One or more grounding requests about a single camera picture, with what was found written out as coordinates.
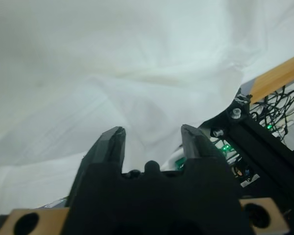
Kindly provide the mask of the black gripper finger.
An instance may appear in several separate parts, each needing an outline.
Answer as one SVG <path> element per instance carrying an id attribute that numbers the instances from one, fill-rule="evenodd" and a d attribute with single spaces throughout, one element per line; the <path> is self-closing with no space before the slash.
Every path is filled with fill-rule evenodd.
<path id="1" fill-rule="evenodd" d="M 181 136 L 184 157 L 187 160 L 224 157 L 199 128 L 183 124 L 181 126 Z"/>
<path id="2" fill-rule="evenodd" d="M 81 161 L 81 172 L 91 164 L 115 164 L 122 171 L 126 131 L 116 126 L 102 133 Z"/>

